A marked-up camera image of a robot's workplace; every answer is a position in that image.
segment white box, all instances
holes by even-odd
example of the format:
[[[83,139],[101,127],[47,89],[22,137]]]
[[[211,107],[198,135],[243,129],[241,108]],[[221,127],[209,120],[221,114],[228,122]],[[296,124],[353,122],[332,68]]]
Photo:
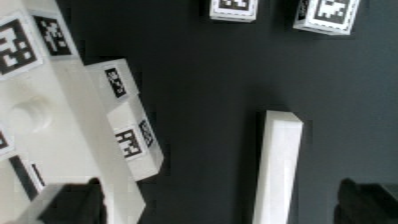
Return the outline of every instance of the white box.
[[[250,23],[257,15],[257,0],[211,0],[209,18]]]
[[[108,122],[118,142],[120,155],[125,159],[134,181],[138,181],[157,174],[163,154],[138,99],[138,89],[125,60],[92,64],[86,66],[86,71],[108,111]]]
[[[292,28],[326,34],[349,35],[360,0],[301,0]]]
[[[159,144],[138,96],[108,113],[108,122],[129,171],[138,181],[157,174],[163,163]]]
[[[95,177],[108,223],[133,224],[145,204],[54,1],[0,0],[0,5],[0,123],[15,149],[1,157],[19,155],[35,164],[45,185]],[[19,197],[6,193],[0,204]],[[1,213],[0,223],[19,211]]]
[[[266,111],[252,224],[285,224],[301,138],[292,113]]]
[[[138,88],[133,81],[133,74],[124,59],[111,60],[85,66],[88,77],[101,96],[106,112],[134,98]]]

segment white object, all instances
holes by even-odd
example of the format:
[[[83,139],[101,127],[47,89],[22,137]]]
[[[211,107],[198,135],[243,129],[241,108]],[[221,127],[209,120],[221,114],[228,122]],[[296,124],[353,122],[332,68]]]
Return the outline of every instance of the white object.
[[[15,51],[10,45],[0,47],[6,54],[0,57],[0,123],[15,149],[0,155],[3,162],[15,154],[28,166],[35,164],[45,185],[77,184],[97,178],[108,223],[133,224],[145,204],[54,0],[0,0],[0,5],[0,29],[12,30],[13,43],[21,43]],[[21,195],[10,191],[6,166],[0,172],[6,173],[0,174],[0,207],[15,204],[12,214],[0,210],[5,223],[26,201],[15,201]]]
[[[266,111],[252,224],[285,224],[301,137],[292,113]]]
[[[111,60],[85,66],[88,77],[101,96],[106,112],[138,95],[133,74],[124,59]]]
[[[301,0],[292,28],[326,34],[349,35],[360,0]]]
[[[209,18],[232,22],[252,22],[257,15],[257,0],[211,0]]]
[[[161,149],[138,99],[138,89],[125,60],[86,66],[92,84],[108,111],[108,122],[134,180],[157,174]]]

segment white plastic piece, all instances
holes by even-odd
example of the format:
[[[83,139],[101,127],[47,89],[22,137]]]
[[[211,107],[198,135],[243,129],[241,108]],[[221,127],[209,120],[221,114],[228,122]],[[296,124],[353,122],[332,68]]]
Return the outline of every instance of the white plastic piece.
[[[349,35],[360,0],[300,0],[292,28]]]
[[[209,18],[250,23],[257,16],[257,0],[211,0]]]
[[[86,183],[90,178],[99,179],[106,223],[133,224],[145,204],[54,0],[0,0],[0,5],[0,30],[8,29],[17,35],[24,33],[31,36],[28,39],[15,35],[13,52],[8,45],[0,47],[5,54],[0,57],[0,123],[8,130],[15,154],[35,164],[45,185],[77,184]],[[42,63],[37,60],[24,63],[22,57],[40,58]],[[8,66],[12,58],[19,67]],[[0,175],[0,189],[8,186],[1,178]],[[17,194],[6,191],[0,204],[15,203],[15,197]],[[0,223],[8,221],[6,217],[15,218],[13,214],[0,211]]]
[[[125,60],[86,66],[92,84],[108,111],[108,122],[134,180],[157,174],[163,154],[138,99]]]
[[[301,126],[292,113],[266,111],[252,224],[287,223]]]

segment black square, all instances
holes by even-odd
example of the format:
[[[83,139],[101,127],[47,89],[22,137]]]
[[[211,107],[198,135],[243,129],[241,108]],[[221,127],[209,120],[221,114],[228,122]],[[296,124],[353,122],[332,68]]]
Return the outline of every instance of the black square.
[[[150,147],[150,145],[152,145],[152,132],[150,132],[150,128],[148,128],[148,124],[147,124],[145,120],[140,122],[140,133],[141,133],[141,137],[143,137],[143,140],[145,140],[145,145],[147,145],[147,147]]]
[[[5,149],[8,147],[8,143],[3,137],[3,133],[0,131],[0,150]]]
[[[129,129],[129,130],[122,131],[118,134],[115,134],[115,139],[118,142],[118,147],[120,147],[124,158],[127,159],[141,153],[133,130]]]
[[[6,75],[37,61],[19,19],[0,26],[0,73]]]
[[[33,20],[49,55],[70,55],[70,49],[56,19],[33,16]]]
[[[108,83],[111,86],[115,98],[120,98],[127,94],[127,92],[125,92],[125,88],[122,85],[118,72],[117,72],[115,68],[109,68],[104,70],[104,73],[106,73],[106,78],[108,78]]]
[[[220,9],[248,11],[250,0],[220,0]]]
[[[342,24],[351,0],[319,0],[314,19]]]

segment white border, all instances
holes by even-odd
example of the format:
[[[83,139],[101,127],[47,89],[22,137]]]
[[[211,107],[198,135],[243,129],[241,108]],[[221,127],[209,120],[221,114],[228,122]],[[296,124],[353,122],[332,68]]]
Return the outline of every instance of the white border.
[[[65,26],[63,17],[60,15],[60,13],[44,12],[44,11],[37,11],[37,10],[28,10],[28,13],[29,13],[29,23],[31,23],[31,26],[33,26],[33,30],[37,32],[37,38],[38,38],[38,42],[42,44],[42,49],[44,49],[47,58],[51,60],[67,60],[67,59],[79,58],[76,45],[74,45],[72,38],[70,38],[70,32],[69,32],[69,29],[67,29],[67,26]],[[63,38],[65,38],[65,44],[67,44],[69,51],[70,51],[70,55],[54,55],[53,56],[49,54],[47,47],[45,47],[45,42],[44,42],[42,36],[40,36],[38,27],[37,27],[37,24],[35,24],[33,16],[40,16],[40,17],[44,17],[47,19],[54,19],[56,20],[58,26],[60,26],[58,28],[61,30],[61,34],[63,34]]]
[[[220,8],[220,0],[212,0],[211,5],[212,5],[214,13],[239,15],[239,16],[253,16],[255,14],[257,0],[250,0],[248,11]]]
[[[5,25],[15,19],[21,22],[21,28],[22,28],[24,35],[26,35],[26,39],[28,39],[28,43],[29,43],[29,47],[31,47],[31,52],[35,54],[35,62],[31,62],[28,65],[24,65],[21,68],[17,68],[5,75],[0,75],[0,81],[6,80],[15,75],[19,75],[29,69],[33,69],[37,66],[42,65],[42,57],[40,57],[40,52],[38,52],[38,46],[37,46],[37,42],[35,42],[33,37],[31,37],[29,24],[26,22],[28,20],[26,20],[26,17],[22,16],[21,11],[15,11],[10,15],[1,16],[1,18],[0,18],[0,26]]]
[[[335,24],[332,22],[314,19],[314,12],[316,12],[316,7],[317,7],[319,1],[321,0],[310,1],[308,11],[307,11],[307,23],[310,23],[312,25],[339,29],[340,31],[347,31],[349,23],[353,22],[353,18],[355,18],[353,12],[355,12],[356,0],[349,1],[342,24]]]

